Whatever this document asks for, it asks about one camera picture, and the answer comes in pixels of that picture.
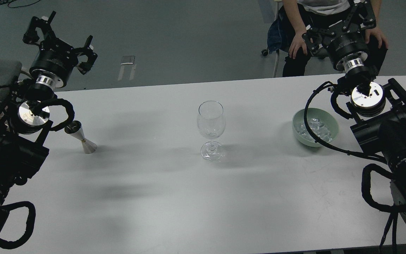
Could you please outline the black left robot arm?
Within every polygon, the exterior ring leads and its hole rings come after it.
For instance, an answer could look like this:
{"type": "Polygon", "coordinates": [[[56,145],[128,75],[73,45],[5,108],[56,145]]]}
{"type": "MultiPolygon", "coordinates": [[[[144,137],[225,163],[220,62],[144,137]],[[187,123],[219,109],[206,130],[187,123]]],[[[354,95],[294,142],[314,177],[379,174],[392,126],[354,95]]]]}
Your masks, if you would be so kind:
{"type": "Polygon", "coordinates": [[[64,130],[81,141],[84,153],[96,151],[81,122],[74,119],[72,104],[58,98],[74,68],[87,74],[97,54],[88,36],[76,48],[56,37],[51,23],[56,15],[32,17],[23,42],[39,52],[28,71],[18,61],[0,60],[0,248],[16,249],[32,236],[36,209],[29,201],[4,204],[13,185],[24,185],[49,154],[44,146],[50,132],[64,130]]]}

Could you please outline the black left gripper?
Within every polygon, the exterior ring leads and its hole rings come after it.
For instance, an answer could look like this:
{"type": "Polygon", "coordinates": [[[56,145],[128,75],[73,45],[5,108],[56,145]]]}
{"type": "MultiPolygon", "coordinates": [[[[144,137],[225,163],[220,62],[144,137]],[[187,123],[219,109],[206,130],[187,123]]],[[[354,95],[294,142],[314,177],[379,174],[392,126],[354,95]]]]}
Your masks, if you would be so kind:
{"type": "Polygon", "coordinates": [[[91,42],[92,35],[86,39],[84,46],[74,48],[61,39],[57,39],[51,22],[56,15],[52,11],[46,19],[32,17],[27,31],[24,33],[23,42],[29,45],[39,46],[39,52],[33,61],[29,73],[32,77],[41,74],[53,74],[57,82],[57,88],[63,88],[67,85],[71,73],[76,66],[81,74],[87,74],[95,64],[97,53],[94,52],[91,42]],[[43,34],[43,41],[40,41],[37,29],[43,34]],[[86,56],[86,61],[78,64],[78,57],[86,56]]]}

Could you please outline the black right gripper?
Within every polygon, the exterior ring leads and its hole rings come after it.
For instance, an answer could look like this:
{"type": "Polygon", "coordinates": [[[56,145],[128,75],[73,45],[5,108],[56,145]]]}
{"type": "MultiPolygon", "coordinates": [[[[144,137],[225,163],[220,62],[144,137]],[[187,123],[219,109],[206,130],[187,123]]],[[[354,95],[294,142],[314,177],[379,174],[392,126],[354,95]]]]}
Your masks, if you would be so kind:
{"type": "Polygon", "coordinates": [[[360,58],[365,61],[368,58],[370,51],[359,31],[376,27],[370,1],[348,0],[348,3],[350,12],[343,25],[331,25],[328,28],[308,25],[302,36],[311,53],[318,53],[323,48],[337,71],[343,71],[344,63],[348,60],[360,58]]]}

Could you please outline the person right hand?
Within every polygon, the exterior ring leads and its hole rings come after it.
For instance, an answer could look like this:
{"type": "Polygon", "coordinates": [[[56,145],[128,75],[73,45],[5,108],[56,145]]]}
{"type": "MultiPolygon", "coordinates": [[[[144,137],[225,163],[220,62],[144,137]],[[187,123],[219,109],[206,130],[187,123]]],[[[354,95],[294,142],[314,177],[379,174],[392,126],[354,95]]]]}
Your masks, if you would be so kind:
{"type": "Polygon", "coordinates": [[[305,56],[308,55],[307,45],[304,41],[302,35],[306,33],[306,30],[300,29],[295,31],[295,36],[289,46],[289,57],[292,59],[296,59],[297,54],[300,50],[302,50],[305,56]]]}

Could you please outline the person left hand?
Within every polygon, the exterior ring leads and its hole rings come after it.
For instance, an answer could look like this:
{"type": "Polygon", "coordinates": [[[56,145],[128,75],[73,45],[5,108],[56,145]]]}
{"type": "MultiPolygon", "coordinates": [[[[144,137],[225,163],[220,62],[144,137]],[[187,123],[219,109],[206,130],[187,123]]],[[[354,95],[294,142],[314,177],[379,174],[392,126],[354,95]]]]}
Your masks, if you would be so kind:
{"type": "Polygon", "coordinates": [[[368,48],[374,48],[372,41],[376,41],[376,48],[389,49],[389,40],[380,27],[365,30],[364,40],[368,48]]]}

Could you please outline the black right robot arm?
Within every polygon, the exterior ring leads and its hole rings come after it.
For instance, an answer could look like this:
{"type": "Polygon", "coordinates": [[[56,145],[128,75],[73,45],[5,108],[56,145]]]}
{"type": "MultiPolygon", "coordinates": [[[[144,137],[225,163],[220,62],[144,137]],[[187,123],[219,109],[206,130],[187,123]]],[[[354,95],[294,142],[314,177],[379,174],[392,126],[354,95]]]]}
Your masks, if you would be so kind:
{"type": "Polygon", "coordinates": [[[377,69],[364,64],[370,52],[361,35],[361,31],[376,26],[373,8],[368,1],[350,0],[349,4],[351,10],[345,19],[327,28],[317,28],[310,22],[302,36],[312,55],[324,48],[334,69],[345,71],[345,76],[336,84],[327,81],[313,91],[303,110],[303,122],[316,143],[389,167],[365,166],[361,192],[369,206],[389,213],[380,246],[392,230],[393,253],[396,254],[398,216],[406,224],[406,91],[393,78],[385,85],[374,82],[377,69]],[[361,152],[332,146],[311,130],[307,120],[309,105],[323,89],[332,92],[331,105],[335,112],[345,119],[355,120],[351,131],[361,152]]]}

